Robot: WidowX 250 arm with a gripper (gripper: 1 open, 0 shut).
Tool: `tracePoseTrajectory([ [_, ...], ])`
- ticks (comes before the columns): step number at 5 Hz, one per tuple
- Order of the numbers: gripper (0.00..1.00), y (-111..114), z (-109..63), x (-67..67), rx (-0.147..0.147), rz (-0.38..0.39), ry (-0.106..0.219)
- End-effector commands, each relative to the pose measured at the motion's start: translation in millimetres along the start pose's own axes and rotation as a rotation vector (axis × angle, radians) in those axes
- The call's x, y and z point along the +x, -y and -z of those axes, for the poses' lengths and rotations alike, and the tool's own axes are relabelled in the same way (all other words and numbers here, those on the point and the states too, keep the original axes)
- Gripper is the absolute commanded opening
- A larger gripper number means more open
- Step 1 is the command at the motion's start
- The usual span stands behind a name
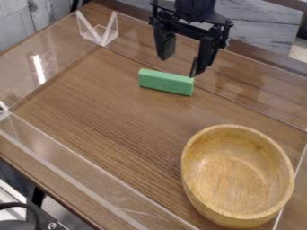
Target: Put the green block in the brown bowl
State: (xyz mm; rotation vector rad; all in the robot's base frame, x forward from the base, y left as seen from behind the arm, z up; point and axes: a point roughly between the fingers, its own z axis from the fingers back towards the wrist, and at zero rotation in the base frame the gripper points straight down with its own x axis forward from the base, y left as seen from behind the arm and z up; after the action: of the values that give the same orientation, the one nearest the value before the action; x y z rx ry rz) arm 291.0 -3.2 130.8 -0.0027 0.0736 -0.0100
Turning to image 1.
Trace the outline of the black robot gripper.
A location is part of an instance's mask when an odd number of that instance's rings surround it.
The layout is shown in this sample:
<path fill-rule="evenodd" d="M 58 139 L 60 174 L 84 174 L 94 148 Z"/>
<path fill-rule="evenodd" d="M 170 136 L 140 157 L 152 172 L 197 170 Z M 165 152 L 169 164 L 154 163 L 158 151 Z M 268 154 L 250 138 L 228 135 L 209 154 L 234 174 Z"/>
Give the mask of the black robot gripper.
<path fill-rule="evenodd" d="M 176 34 L 198 41 L 189 72 L 194 77 L 212 65 L 220 41 L 228 39 L 233 22 L 214 11 L 216 0 L 150 0 L 149 4 L 158 58 L 166 60 L 173 55 Z"/>

